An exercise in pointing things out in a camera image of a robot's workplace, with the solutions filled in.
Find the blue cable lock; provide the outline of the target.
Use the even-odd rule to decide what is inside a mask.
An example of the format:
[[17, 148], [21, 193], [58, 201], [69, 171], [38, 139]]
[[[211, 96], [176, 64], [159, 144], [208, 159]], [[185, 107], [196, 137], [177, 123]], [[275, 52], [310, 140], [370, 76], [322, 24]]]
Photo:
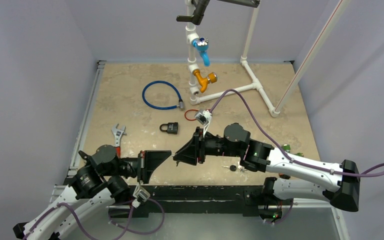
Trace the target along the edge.
[[[163, 93], [148, 94], [147, 93], [148, 89], [154, 85], [166, 85], [170, 87], [177, 96], [177, 103], [173, 105], [167, 105], [168, 102], [171, 100], [171, 97]], [[152, 109], [156, 109], [156, 110], [179, 109], [180, 111], [185, 110], [185, 103], [182, 99], [180, 91], [173, 84], [164, 80], [155, 80], [148, 83], [141, 92], [141, 98], [143, 102]]]

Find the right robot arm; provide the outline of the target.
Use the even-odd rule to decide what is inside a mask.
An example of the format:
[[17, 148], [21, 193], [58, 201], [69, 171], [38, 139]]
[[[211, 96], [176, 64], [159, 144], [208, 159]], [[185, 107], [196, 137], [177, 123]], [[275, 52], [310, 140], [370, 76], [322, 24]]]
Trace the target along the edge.
[[238, 157], [240, 166], [250, 172], [280, 173], [299, 179], [296, 188], [280, 179], [263, 187], [260, 196], [268, 204], [278, 199], [307, 198], [326, 201], [347, 212], [359, 210], [360, 178], [352, 160], [328, 163], [289, 154], [282, 148], [251, 139], [250, 132], [238, 123], [226, 126], [222, 136], [197, 127], [173, 159], [195, 166], [203, 164], [207, 156]]

